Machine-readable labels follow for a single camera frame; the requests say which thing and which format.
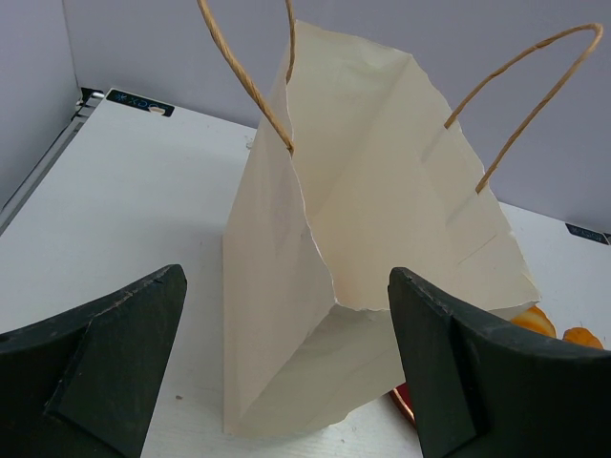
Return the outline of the orange loaf bread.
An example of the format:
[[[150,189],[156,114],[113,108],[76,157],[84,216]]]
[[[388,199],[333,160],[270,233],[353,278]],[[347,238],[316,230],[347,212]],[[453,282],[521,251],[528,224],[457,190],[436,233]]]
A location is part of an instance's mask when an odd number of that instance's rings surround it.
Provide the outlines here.
[[[585,327],[573,327],[567,329],[564,332],[562,339],[572,344],[603,349],[601,341]]]

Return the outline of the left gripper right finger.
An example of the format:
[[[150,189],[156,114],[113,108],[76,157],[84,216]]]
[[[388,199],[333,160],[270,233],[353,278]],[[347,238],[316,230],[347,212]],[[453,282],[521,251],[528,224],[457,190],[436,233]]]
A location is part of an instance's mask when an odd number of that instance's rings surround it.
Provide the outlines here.
[[[390,314],[426,457],[606,457],[610,354],[518,327],[395,267]]]

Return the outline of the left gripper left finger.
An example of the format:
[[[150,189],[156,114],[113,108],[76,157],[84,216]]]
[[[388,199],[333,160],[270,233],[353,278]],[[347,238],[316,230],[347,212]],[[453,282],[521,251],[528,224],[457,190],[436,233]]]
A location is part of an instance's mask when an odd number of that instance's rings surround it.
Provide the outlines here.
[[[2,334],[2,456],[140,456],[186,292],[170,264]]]

